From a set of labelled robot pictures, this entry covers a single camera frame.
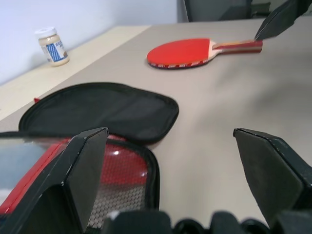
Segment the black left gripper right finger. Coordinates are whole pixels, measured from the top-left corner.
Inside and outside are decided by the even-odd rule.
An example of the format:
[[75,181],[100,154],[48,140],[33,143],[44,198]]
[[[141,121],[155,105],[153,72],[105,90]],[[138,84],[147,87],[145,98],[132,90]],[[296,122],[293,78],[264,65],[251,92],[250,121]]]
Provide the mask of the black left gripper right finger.
[[240,159],[249,188],[271,227],[286,210],[312,209],[312,166],[283,139],[236,128]]

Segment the red table tennis paddle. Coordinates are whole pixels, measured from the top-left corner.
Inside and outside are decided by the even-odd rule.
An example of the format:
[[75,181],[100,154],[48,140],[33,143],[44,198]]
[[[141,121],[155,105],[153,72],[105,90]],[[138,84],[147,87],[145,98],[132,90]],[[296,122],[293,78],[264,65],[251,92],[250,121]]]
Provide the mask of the red table tennis paddle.
[[216,43],[210,38],[182,39],[152,49],[147,62],[160,69],[185,69],[207,64],[221,54],[260,53],[262,47],[261,40]]

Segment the black red paddle case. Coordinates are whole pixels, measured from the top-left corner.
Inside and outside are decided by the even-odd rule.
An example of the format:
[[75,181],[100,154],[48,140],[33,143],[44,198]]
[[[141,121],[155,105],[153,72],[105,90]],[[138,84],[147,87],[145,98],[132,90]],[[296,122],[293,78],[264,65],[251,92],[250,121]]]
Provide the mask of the black red paddle case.
[[160,171],[148,145],[160,142],[179,114],[176,101],[124,84],[84,83],[37,100],[17,132],[74,137],[107,128],[97,196],[83,234],[100,234],[113,211],[158,210]]

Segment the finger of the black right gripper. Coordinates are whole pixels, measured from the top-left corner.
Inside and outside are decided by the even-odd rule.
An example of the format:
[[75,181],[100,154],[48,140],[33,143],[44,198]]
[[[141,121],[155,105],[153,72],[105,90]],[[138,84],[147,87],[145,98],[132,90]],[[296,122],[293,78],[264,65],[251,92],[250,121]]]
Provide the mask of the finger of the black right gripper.
[[312,0],[286,0],[262,22],[254,40],[274,38],[290,28],[295,20],[307,12]]

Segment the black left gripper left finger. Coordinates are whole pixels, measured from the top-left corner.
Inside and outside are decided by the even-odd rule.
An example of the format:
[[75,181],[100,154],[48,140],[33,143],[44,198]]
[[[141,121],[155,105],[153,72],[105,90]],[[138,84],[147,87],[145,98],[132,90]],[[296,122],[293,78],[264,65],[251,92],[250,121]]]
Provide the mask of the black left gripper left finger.
[[0,133],[0,234],[83,234],[97,196],[107,128],[69,137]]

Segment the white lidded cream jar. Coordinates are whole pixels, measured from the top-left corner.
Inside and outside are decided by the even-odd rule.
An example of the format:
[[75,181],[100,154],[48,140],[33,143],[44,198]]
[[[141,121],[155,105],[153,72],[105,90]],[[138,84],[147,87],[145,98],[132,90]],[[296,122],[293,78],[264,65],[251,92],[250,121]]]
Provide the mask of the white lidded cream jar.
[[55,27],[39,29],[35,36],[52,66],[62,66],[69,62],[69,56]]

